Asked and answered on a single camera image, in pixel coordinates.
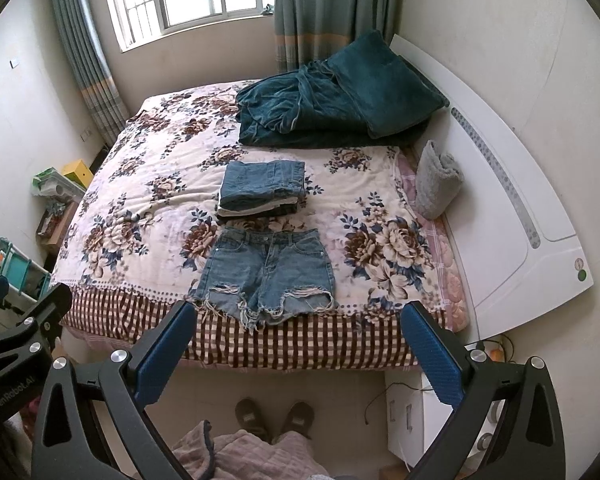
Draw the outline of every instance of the curtain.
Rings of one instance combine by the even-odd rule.
[[[391,41],[398,0],[275,0],[278,70],[324,59],[376,28]]]
[[[129,117],[105,60],[88,0],[52,0],[62,45],[82,97],[112,146]]]

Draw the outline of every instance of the foot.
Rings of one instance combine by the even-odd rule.
[[[297,431],[301,435],[309,438],[309,430],[314,423],[314,409],[309,406],[306,402],[296,402],[289,410],[280,435],[287,433],[288,431]]]
[[[251,399],[243,399],[235,405],[235,416],[243,430],[271,444],[271,434],[264,423],[258,405]]]

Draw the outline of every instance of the floral pattern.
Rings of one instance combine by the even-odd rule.
[[[172,196],[187,189],[187,185],[182,183],[182,177],[179,171],[175,171],[167,176],[157,176],[146,183],[151,189],[151,202],[163,200],[165,204],[170,202]]]
[[[369,157],[359,148],[336,148],[333,150],[333,157],[325,164],[331,173],[335,173],[340,168],[355,168],[358,171],[369,169]]]
[[[404,157],[385,146],[243,146],[235,96],[250,83],[210,85],[144,102],[86,193],[53,281],[176,301],[197,287],[225,225],[268,232],[318,229],[333,267],[338,313],[363,314],[363,323],[375,323],[420,300],[448,328],[461,328],[464,295],[443,227],[412,211],[412,180],[405,192],[394,179]],[[276,159],[305,163],[298,211],[219,222],[215,211],[226,165]]]

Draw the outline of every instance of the shorts pocket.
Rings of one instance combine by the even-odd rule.
[[[293,245],[294,249],[300,254],[324,254],[324,246],[319,238],[303,238]]]
[[[244,241],[234,240],[233,238],[223,237],[222,235],[214,245],[214,250],[223,251],[227,253],[236,253],[244,245]]]

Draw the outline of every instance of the white wall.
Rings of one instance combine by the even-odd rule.
[[[89,0],[118,91],[135,114],[149,96],[276,73],[273,17],[183,30],[120,52],[107,0]]]
[[[404,0],[398,33],[515,129],[583,244],[593,288],[511,333],[548,364],[578,478],[600,450],[600,20],[585,0]]]
[[[20,64],[12,69],[10,59]],[[93,131],[87,142],[80,133]],[[77,158],[93,161],[103,142],[60,43],[51,0],[11,0],[0,14],[0,235],[42,263],[35,233],[44,201],[32,177]]]

